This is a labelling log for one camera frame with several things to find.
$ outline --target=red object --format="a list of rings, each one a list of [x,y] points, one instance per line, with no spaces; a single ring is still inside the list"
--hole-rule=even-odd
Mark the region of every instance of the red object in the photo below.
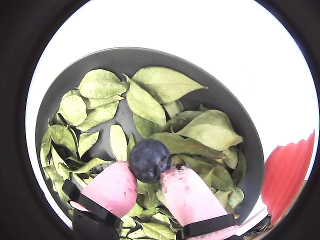
[[[278,146],[264,166],[262,201],[271,214],[272,227],[289,209],[307,174],[315,143],[315,131],[308,140]]]

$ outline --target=white background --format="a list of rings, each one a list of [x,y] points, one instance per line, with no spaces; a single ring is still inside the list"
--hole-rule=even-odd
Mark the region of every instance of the white background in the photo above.
[[[314,129],[315,146],[318,144],[318,101],[310,70],[286,29],[255,1],[91,0],[49,42],[34,72],[26,108],[26,137],[34,173],[51,206],[69,226],[71,222],[40,174],[36,113],[63,69],[87,54],[115,47],[164,51],[215,76],[251,116],[265,160],[277,145],[307,139]],[[267,214],[264,207],[260,199],[248,219],[262,210],[255,220],[258,223]],[[239,234],[255,221],[243,226]]]

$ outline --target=black strap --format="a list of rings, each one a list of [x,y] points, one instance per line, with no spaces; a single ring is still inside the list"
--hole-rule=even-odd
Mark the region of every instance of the black strap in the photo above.
[[[83,195],[77,186],[70,180],[64,181],[62,190],[67,194],[71,201],[75,201],[89,210],[101,221],[106,224],[115,227],[116,229],[121,229],[123,222],[120,218],[114,215],[112,212],[108,211],[95,201],[91,200],[87,196]]]
[[[183,226],[176,233],[176,240],[184,240],[238,225],[233,214],[223,215]]]

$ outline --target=gray surface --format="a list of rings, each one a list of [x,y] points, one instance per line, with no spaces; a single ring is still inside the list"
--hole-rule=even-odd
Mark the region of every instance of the gray surface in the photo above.
[[[243,190],[245,197],[236,209],[240,214],[238,223],[243,223],[257,202],[263,180],[264,157],[256,128],[237,98],[215,77],[182,58],[161,51],[136,47],[106,49],[89,54],[62,71],[47,90],[37,116],[35,142],[39,165],[41,166],[39,156],[41,139],[48,127],[48,118],[59,108],[61,97],[77,87],[88,71],[105,69],[123,79],[122,73],[131,77],[140,68],[148,66],[171,68],[208,86],[208,89],[199,89],[184,96],[181,101],[185,109],[197,110],[200,104],[204,104],[205,107],[221,110],[228,115],[235,131],[243,136],[242,150],[247,160],[247,172],[239,187]],[[134,126],[132,113],[126,101],[122,100],[115,118],[88,131],[100,131],[98,144],[90,150],[90,156],[104,160],[111,158],[108,124],[120,124],[127,137],[132,132],[137,141],[141,139]]]

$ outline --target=blueberry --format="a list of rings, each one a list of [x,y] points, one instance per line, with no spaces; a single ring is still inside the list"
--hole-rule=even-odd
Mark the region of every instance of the blueberry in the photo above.
[[[143,139],[132,148],[129,167],[141,182],[154,184],[160,174],[171,166],[171,155],[167,147],[154,139]]]

